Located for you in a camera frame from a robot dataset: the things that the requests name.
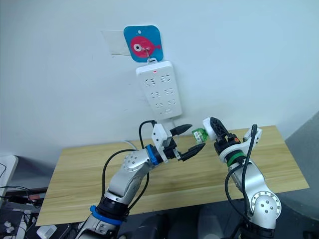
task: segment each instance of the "green ring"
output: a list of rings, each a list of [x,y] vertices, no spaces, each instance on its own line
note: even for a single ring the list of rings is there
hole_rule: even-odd
[[[244,156],[245,157],[245,154],[243,152],[239,152],[239,153],[236,153],[234,154],[227,162],[227,166],[229,167],[230,165],[233,164],[233,162],[235,161],[236,158],[240,157],[240,156]]]

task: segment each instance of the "white wall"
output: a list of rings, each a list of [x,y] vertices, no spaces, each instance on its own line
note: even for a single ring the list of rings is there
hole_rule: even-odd
[[[1,148],[54,167],[62,148],[137,139],[152,111],[140,66],[101,30],[157,25],[184,114],[200,126],[278,126],[319,110],[317,0],[2,0]]]

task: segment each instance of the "wood grain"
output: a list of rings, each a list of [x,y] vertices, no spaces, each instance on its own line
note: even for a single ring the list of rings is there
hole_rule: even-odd
[[[262,129],[263,135],[251,157],[266,177],[268,187],[276,193],[308,188],[277,128],[267,126]],[[246,131],[232,130],[238,137]],[[181,136],[178,148],[184,152],[194,143],[192,136]],[[140,145],[139,141],[133,141],[133,144]],[[105,161],[114,152],[125,148],[130,147],[125,143],[112,143],[64,149],[37,226],[84,221],[89,215],[89,207],[96,205],[101,197],[101,174]],[[124,156],[125,153],[111,161],[106,185],[119,169]],[[224,201],[226,174],[226,164],[220,162],[213,143],[208,142],[197,156],[186,162],[173,159],[155,168],[150,173],[150,183],[144,196],[131,214]],[[242,197],[233,182],[229,187],[233,198]]]

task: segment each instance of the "white power strip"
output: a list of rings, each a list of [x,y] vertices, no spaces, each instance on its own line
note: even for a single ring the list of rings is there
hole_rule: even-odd
[[[139,67],[136,75],[157,120],[182,113],[174,69],[169,61]]]

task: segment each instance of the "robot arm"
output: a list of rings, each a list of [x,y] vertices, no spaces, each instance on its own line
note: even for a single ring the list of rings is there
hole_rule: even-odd
[[[152,140],[155,146],[147,145],[144,149],[125,156],[120,170],[112,177],[99,205],[91,206],[92,214],[81,226],[76,239],[114,238],[118,227],[129,213],[129,204],[145,175],[171,158],[185,161],[205,146],[205,143],[199,144],[184,154],[177,150],[172,137],[190,127],[190,124],[185,124],[166,131],[162,124],[154,124]]]
[[[249,130],[243,139],[243,143],[236,135],[229,133],[225,126],[217,118],[211,117],[203,120],[205,130],[195,130],[193,134],[198,143],[205,141],[208,136],[215,141],[214,147],[219,155],[220,160],[226,163],[228,171],[240,166],[238,170],[231,175],[237,188],[242,189],[243,167],[248,149],[252,140],[251,131]],[[257,129],[254,137],[253,148],[260,140],[261,129]],[[263,239],[273,238],[276,219],[281,212],[281,203],[279,198],[266,185],[263,174],[258,169],[252,159],[249,159],[245,175],[245,192],[247,195],[248,213],[247,218],[251,223],[249,226],[241,228],[243,239]]]

